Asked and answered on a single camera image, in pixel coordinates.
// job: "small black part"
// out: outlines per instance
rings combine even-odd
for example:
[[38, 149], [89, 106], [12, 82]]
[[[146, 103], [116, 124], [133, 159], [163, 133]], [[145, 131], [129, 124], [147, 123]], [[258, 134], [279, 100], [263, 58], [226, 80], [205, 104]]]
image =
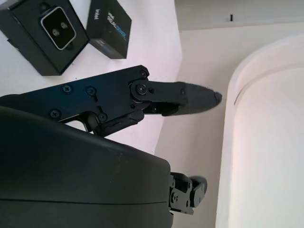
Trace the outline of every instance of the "small black part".
[[214, 96], [215, 96], [217, 104], [221, 103], [222, 97], [223, 97], [222, 94], [220, 94], [219, 92], [215, 92]]
[[49, 112], [49, 116], [53, 119], [59, 119], [61, 117], [61, 112], [58, 109], [52, 109]]
[[92, 86], [89, 86], [88, 88], [86, 88], [85, 91], [89, 96], [94, 96], [96, 94], [96, 89]]
[[149, 91], [150, 94], [154, 94], [154, 89], [153, 89], [152, 87], [150, 87], [150, 88], [148, 89], [148, 91]]
[[139, 95], [145, 95], [147, 93], [147, 87], [145, 84], [138, 84], [136, 86], [136, 91]]

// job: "black box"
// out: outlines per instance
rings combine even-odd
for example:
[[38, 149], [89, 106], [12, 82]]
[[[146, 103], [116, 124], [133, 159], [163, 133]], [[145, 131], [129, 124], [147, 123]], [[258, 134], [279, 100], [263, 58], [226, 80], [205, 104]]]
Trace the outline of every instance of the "black box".
[[0, 30], [43, 76], [61, 75], [88, 43], [69, 0], [9, 0]]
[[91, 0], [86, 32], [111, 59], [127, 58], [132, 20], [116, 0]]

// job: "robotic arm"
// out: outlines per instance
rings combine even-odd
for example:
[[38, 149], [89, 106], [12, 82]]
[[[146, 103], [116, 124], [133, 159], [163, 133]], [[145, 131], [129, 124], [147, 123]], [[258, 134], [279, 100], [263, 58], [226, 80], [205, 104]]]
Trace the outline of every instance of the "robotic arm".
[[170, 211], [193, 214], [204, 178], [104, 137], [145, 114], [204, 112], [221, 94], [148, 76], [137, 66], [0, 98], [0, 227], [170, 228]]

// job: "white surface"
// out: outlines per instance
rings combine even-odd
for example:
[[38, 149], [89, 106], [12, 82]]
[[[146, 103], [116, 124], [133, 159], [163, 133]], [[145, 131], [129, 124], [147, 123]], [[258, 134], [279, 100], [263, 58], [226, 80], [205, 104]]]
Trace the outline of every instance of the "white surface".
[[[194, 216], [176, 214], [174, 228], [200, 227], [202, 224], [204, 228], [215, 227], [225, 106], [233, 72], [255, 50], [303, 32], [304, 23], [294, 23], [183, 31], [180, 34], [183, 61], [178, 80], [220, 91], [223, 102], [206, 113], [168, 117], [164, 121], [155, 154], [167, 159], [173, 171], [202, 175], [209, 182], [208, 193]], [[271, 58], [265, 64], [272, 64]], [[222, 194], [228, 194], [225, 188], [220, 189], [220, 197]], [[224, 205], [219, 206], [219, 218], [225, 221], [227, 205], [223, 201], [219, 205], [221, 203]]]
[[246, 58], [229, 83], [218, 228], [303, 227], [304, 35]]
[[[119, 0], [132, 19], [128, 57], [111, 60], [87, 45], [62, 76], [40, 76], [0, 32], [0, 96], [21, 94], [99, 74], [144, 65], [152, 81], [176, 81], [181, 45], [173, 0]], [[89, 0], [72, 0], [86, 25]], [[109, 136], [145, 152], [154, 153], [163, 123], [160, 116], [146, 116], [137, 126]]]
[[303, 0], [176, 0], [180, 30], [304, 21]]

